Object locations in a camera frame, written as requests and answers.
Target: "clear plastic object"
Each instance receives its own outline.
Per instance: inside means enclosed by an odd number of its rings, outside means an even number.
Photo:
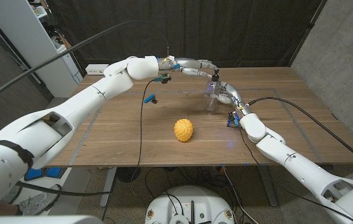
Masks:
[[[218,104],[218,100],[215,98],[211,98],[210,96],[214,96],[217,94],[217,90],[219,89],[219,82],[208,81],[207,86],[205,87],[204,93],[204,109],[207,111],[214,111]]]

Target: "black curtain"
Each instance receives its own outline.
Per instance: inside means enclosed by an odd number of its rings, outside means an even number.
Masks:
[[[150,21],[166,32],[171,55],[218,67],[288,66],[321,0],[47,0],[67,40],[76,43],[120,22]],[[129,24],[75,52],[82,68],[130,55],[166,56],[161,34]]]

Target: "wooden table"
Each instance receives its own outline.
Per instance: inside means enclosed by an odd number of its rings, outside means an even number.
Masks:
[[[353,147],[353,137],[306,86],[292,68],[221,68],[220,79],[232,84],[244,102],[277,96],[296,103]],[[238,128],[226,127],[230,105],[219,103],[214,113],[204,111],[207,79],[172,73],[168,84],[151,83],[146,97],[155,94],[157,104],[143,106],[141,166],[241,166],[256,165]],[[75,93],[102,76],[86,76]],[[139,114],[147,80],[135,80],[132,89],[108,101],[93,119],[86,120],[70,144],[50,166],[136,166],[139,157]],[[263,100],[253,106],[266,126],[281,134],[287,145],[320,164],[353,164],[353,153],[290,105]],[[187,118],[194,133],[187,142],[174,135],[177,120]],[[272,165],[245,140],[261,164]]]

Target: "robotic arm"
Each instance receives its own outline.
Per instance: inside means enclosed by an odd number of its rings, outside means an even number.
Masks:
[[[104,78],[65,103],[27,114],[0,130],[0,199],[30,169],[40,169],[55,159],[71,141],[78,127],[106,101],[133,86],[132,78],[142,80],[161,75],[161,82],[171,79],[169,72],[188,75],[212,75],[198,68],[218,68],[207,60],[188,58],[129,57],[108,66]]]
[[[332,175],[292,150],[283,137],[267,128],[255,113],[251,113],[249,105],[244,104],[232,85],[220,82],[217,86],[218,90],[215,89],[211,97],[234,105],[235,111],[229,113],[229,120],[238,121],[264,156],[285,167],[321,204],[353,219],[353,180]],[[226,96],[230,98],[229,101],[224,100]],[[352,223],[351,219],[332,210],[326,211],[337,223]]]

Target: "blue clamp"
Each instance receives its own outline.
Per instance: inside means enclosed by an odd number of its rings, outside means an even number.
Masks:
[[[235,114],[235,112],[229,113],[227,126],[231,128],[240,127],[240,118]]]
[[[149,96],[149,97],[147,97],[145,100],[144,100],[144,103],[148,103],[148,102],[152,102],[152,103],[154,103],[154,104],[156,104],[157,103],[157,100],[156,100],[156,95],[151,95],[151,96]]]

